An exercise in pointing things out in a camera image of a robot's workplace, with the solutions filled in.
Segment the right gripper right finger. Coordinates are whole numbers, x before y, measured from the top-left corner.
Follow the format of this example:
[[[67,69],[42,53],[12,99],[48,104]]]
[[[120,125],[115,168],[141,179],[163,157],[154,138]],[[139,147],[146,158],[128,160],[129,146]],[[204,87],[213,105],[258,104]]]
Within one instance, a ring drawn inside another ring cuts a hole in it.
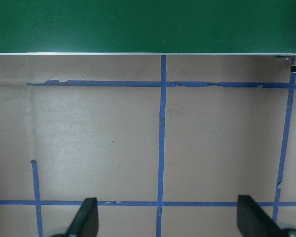
[[[281,229],[249,195],[237,199],[237,227],[243,237],[274,237]]]

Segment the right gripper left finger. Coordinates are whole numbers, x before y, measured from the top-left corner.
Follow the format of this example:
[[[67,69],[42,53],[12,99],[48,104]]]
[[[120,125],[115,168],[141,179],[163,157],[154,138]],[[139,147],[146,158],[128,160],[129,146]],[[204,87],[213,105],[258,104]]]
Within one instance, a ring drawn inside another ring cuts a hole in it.
[[[66,231],[67,237],[96,237],[99,231],[97,198],[86,198]]]

